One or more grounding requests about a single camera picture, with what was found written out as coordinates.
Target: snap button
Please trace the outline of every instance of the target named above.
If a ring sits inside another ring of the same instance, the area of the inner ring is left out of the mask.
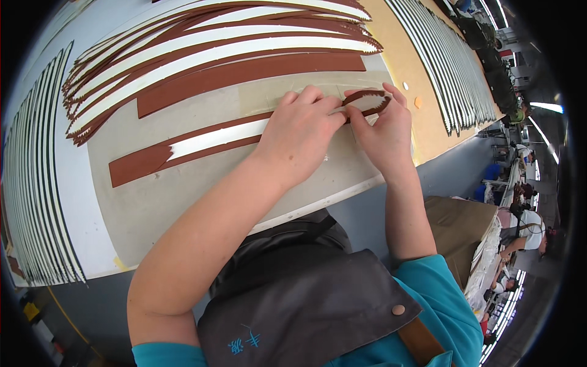
[[[392,313],[395,316],[403,315],[404,312],[406,312],[406,307],[404,307],[404,305],[396,305],[392,308]]]

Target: gray apron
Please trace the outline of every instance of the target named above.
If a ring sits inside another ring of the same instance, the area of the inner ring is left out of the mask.
[[[421,366],[444,352],[371,251],[347,254],[318,238],[237,260],[215,282],[198,323],[210,367],[320,367],[405,325],[400,337]]]

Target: workbench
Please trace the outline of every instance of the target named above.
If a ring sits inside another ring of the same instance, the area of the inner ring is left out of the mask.
[[[158,4],[185,1],[156,4],[147,0],[94,1],[68,18],[60,31],[58,24],[46,29],[32,48],[12,90],[3,116],[6,126],[10,126],[41,70],[71,41],[74,43],[66,72],[84,50],[133,25],[138,15],[156,12]],[[460,33],[433,0],[421,2]],[[409,101],[416,165],[472,138],[478,129],[489,124],[463,130],[459,136],[448,136],[430,79],[401,24],[385,1],[362,0],[361,4],[373,17],[368,30],[384,47],[382,54],[362,56],[366,72],[321,72],[256,80],[189,98],[140,120],[133,100],[115,112],[80,147],[65,139],[69,121],[61,108],[63,96],[60,95],[55,123],[55,170],[63,218],[86,278],[136,268],[181,213],[250,154],[256,144],[184,163],[116,188],[110,183],[110,161],[186,131],[274,109],[287,90],[300,91],[305,85],[314,84],[326,95],[342,97],[346,89],[380,89],[381,82],[393,83]],[[416,97],[422,101],[420,108],[414,105]],[[494,109],[497,118],[501,118],[503,115],[495,104]],[[356,142],[351,127],[345,125],[335,134],[320,168],[306,182],[290,190],[251,233],[383,183],[382,175]],[[26,285],[22,278],[13,276],[17,285]]]

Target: teal shirt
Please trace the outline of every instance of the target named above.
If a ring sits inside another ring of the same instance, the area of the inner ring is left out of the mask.
[[[420,319],[445,353],[428,366],[478,366],[481,327],[441,255],[406,261],[395,279],[423,308]],[[138,367],[207,367],[202,350],[174,343],[147,343],[133,348]],[[324,367],[417,367],[404,343],[392,333],[328,362]]]

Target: left hand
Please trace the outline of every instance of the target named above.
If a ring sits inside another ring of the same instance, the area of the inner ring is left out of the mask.
[[[251,159],[267,165],[285,190],[304,182],[318,169],[334,133],[346,121],[337,112],[339,98],[324,97],[309,85],[302,93],[287,92],[269,119]]]

